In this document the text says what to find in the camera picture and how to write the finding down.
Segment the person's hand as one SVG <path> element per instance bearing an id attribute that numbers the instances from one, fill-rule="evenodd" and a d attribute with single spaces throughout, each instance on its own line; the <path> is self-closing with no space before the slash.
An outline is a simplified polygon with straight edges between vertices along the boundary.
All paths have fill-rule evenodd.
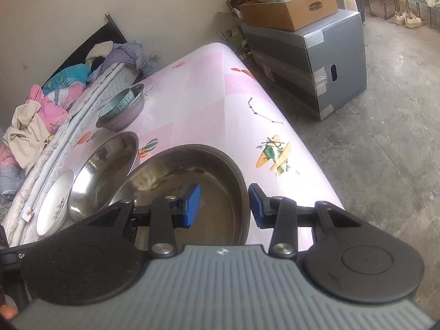
<path id="1" fill-rule="evenodd" d="M 0 314 L 4 319 L 12 320 L 19 314 L 19 312 L 13 306 L 2 305 L 0 306 Z"/>

